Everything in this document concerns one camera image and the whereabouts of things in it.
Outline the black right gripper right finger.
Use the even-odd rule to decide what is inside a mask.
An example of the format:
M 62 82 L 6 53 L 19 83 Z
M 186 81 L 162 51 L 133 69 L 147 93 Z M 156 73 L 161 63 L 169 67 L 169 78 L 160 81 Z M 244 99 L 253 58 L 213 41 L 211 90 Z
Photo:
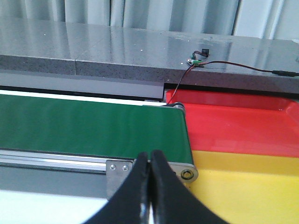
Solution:
M 151 153 L 152 206 L 156 224 L 226 224 L 177 178 L 161 150 Z

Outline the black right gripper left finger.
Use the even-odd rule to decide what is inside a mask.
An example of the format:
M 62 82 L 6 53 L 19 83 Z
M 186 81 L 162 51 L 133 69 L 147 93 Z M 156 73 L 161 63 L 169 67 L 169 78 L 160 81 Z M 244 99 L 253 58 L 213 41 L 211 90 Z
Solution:
M 90 217 L 86 224 L 147 224 L 150 203 L 148 198 L 148 154 L 138 155 L 131 172 L 105 206 Z

